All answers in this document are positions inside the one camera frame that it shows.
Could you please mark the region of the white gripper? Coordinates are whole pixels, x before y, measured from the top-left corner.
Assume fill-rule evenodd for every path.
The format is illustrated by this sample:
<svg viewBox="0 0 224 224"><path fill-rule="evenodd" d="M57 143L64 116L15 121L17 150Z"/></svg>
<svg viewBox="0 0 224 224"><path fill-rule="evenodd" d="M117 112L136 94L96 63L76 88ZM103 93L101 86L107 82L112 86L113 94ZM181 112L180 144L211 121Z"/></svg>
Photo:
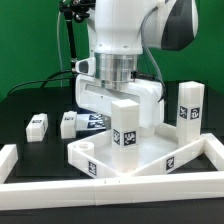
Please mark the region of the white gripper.
<svg viewBox="0 0 224 224"><path fill-rule="evenodd" d="M157 128L164 121L162 85L136 79L122 84L119 90L106 89L101 81L85 75L76 79L76 102L80 108L111 117L111 103L130 99L140 106L141 128Z"/></svg>

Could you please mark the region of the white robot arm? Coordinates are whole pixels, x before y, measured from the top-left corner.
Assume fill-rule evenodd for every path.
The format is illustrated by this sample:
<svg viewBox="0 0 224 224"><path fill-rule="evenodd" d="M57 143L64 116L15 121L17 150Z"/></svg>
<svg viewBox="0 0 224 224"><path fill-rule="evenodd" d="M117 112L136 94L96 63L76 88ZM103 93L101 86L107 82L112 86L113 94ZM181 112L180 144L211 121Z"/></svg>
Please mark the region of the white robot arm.
<svg viewBox="0 0 224 224"><path fill-rule="evenodd" d="M88 21L90 57L78 62L76 101L111 116L111 103L131 99L140 105L139 126L150 133L163 123L165 90L144 80L138 57L152 48L179 51L198 30L195 0L96 0Z"/></svg>

